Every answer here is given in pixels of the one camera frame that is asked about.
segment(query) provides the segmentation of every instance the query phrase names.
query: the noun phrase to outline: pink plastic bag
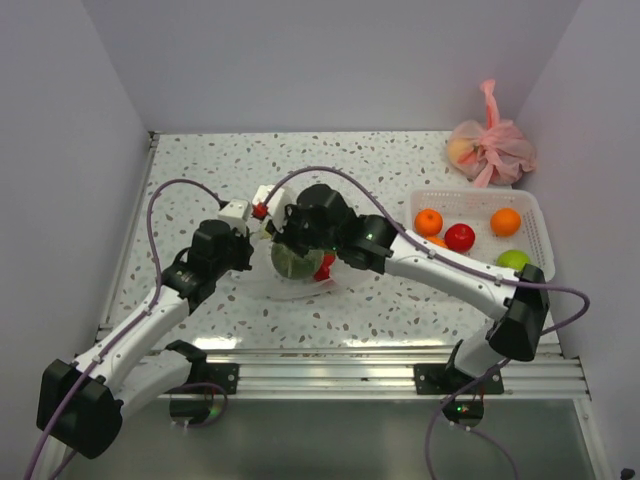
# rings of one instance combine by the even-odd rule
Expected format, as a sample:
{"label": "pink plastic bag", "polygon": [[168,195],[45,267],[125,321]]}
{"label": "pink plastic bag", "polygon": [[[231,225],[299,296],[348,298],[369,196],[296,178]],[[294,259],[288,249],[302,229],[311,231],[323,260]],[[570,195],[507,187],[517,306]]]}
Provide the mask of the pink plastic bag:
{"label": "pink plastic bag", "polygon": [[511,120],[501,120],[493,97],[495,80],[480,85],[487,104],[487,128],[475,120],[456,127],[447,142],[447,155],[453,165],[469,178],[475,187],[511,185],[522,172],[536,168],[536,150]]}

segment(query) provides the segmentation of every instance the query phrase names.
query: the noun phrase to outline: speckled tabletop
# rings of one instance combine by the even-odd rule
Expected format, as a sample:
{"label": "speckled tabletop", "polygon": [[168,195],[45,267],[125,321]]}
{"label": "speckled tabletop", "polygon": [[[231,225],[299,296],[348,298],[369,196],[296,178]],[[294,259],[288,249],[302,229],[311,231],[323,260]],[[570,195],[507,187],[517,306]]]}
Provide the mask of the speckled tabletop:
{"label": "speckled tabletop", "polygon": [[[176,177],[200,181],[223,198],[253,198],[260,184],[309,165],[342,167],[367,186],[398,220],[410,191],[429,186],[469,186],[444,156],[449,132],[270,133],[160,136],[147,198]],[[374,209],[343,179],[328,173],[294,179],[300,191],[322,180],[351,199],[359,213]],[[110,322],[120,322],[154,284],[144,215],[135,232],[121,291]],[[217,206],[190,185],[174,185],[156,202],[154,235],[161,265],[189,245],[200,221]],[[158,345],[177,338],[200,348],[326,348],[455,345],[485,322],[473,307],[426,285],[390,276],[352,290],[275,301],[249,296],[221,279],[216,293]],[[547,335],[544,343],[557,343]]]}

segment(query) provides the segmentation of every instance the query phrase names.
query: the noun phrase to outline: plastic basket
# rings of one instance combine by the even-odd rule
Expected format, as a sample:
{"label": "plastic basket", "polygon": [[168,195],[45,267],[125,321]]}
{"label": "plastic basket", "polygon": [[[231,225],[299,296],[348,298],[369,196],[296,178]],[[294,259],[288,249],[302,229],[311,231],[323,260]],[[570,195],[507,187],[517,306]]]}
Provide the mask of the plastic basket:
{"label": "plastic basket", "polygon": [[[499,209],[510,207],[522,217],[522,226],[511,237],[496,236],[489,222]],[[406,226],[413,228],[413,219],[425,208],[438,211],[444,219],[439,236],[456,223],[473,228],[476,241],[465,255],[494,265],[506,250],[522,250],[532,263],[540,267],[546,280],[556,273],[553,251],[547,227],[538,202],[529,192],[508,189],[428,189],[416,190],[409,195]]]}

